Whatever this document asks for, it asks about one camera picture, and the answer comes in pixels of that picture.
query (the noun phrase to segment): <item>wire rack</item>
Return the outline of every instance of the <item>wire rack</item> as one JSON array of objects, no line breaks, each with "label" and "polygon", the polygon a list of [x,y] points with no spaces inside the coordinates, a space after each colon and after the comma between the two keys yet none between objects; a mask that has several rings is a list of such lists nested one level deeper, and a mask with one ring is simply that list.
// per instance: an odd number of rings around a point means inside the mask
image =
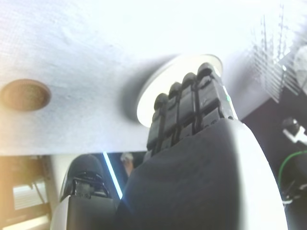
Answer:
[{"label": "wire rack", "polygon": [[252,40],[256,79],[276,102],[285,87],[295,95],[306,88],[307,71],[300,72],[298,81],[294,61],[307,45],[307,1],[278,2],[263,15],[260,25],[253,27]]}]

